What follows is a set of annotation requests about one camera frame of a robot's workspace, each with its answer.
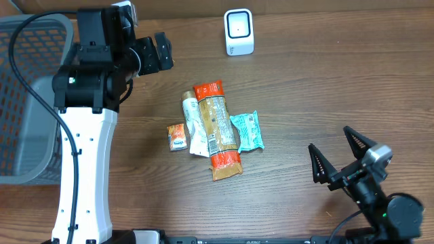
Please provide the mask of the teal snack packet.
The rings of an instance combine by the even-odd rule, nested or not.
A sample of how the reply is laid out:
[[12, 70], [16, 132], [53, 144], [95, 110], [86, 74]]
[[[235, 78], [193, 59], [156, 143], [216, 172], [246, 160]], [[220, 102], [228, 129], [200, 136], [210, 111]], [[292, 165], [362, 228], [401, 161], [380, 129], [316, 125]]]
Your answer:
[[250, 114], [231, 115], [231, 123], [235, 126], [240, 137], [238, 153], [243, 151], [264, 149], [264, 142], [258, 121], [258, 113], [255, 110]]

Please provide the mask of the white tube with gold cap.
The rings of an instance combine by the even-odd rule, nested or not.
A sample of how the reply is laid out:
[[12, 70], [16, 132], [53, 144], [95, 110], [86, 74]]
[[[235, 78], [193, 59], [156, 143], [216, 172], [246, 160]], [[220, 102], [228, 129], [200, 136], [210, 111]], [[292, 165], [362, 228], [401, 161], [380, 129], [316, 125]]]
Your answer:
[[189, 152], [193, 155], [209, 157], [208, 138], [194, 91], [186, 91], [182, 94], [182, 109], [191, 141]]

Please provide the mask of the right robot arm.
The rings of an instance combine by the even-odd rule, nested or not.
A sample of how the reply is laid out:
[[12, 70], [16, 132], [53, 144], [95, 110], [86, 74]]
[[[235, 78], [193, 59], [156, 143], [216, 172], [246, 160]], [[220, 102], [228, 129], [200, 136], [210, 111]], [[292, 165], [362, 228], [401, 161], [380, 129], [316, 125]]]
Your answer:
[[344, 219], [326, 241], [318, 243], [412, 243], [421, 236], [424, 205], [416, 197], [395, 192], [386, 195], [380, 183], [388, 173], [393, 152], [349, 126], [343, 128], [355, 161], [340, 171], [314, 145], [308, 146], [315, 183], [342, 189], [359, 210]]

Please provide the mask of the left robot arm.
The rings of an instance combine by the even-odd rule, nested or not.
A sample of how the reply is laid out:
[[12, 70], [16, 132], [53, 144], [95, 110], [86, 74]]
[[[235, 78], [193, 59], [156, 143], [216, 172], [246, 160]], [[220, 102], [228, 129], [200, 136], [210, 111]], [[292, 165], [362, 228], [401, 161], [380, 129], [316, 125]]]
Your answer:
[[158, 243], [158, 230], [114, 230], [109, 161], [119, 107], [136, 77], [173, 67], [164, 33], [137, 38], [130, 1], [77, 12], [79, 42], [52, 80], [63, 121], [60, 201], [52, 243]]

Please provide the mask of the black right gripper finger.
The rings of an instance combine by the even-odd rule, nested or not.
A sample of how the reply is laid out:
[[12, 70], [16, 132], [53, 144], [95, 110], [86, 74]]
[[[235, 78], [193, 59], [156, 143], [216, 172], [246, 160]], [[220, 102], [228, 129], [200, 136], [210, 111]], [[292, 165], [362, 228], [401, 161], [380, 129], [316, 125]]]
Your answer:
[[362, 159], [366, 152], [376, 145], [375, 141], [363, 136], [349, 126], [345, 126], [343, 131], [356, 159]]
[[337, 171], [333, 165], [314, 144], [309, 144], [308, 149], [311, 158], [314, 183], [332, 184], [335, 182], [334, 176], [337, 174]]

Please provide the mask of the long orange snack package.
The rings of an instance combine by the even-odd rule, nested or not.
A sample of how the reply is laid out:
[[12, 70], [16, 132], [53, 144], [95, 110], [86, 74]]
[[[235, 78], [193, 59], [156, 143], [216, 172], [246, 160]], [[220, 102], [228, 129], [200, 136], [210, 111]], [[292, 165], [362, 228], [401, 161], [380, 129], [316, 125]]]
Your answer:
[[222, 81], [193, 87], [208, 139], [213, 181], [242, 174], [243, 167], [226, 105]]

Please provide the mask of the small orange packet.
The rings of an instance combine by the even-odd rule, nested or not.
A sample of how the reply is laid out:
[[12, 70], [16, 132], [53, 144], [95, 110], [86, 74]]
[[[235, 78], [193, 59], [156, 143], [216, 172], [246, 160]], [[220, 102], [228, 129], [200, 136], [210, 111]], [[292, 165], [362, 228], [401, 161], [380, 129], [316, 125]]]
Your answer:
[[167, 127], [169, 148], [171, 151], [184, 150], [187, 148], [184, 124], [170, 125]]

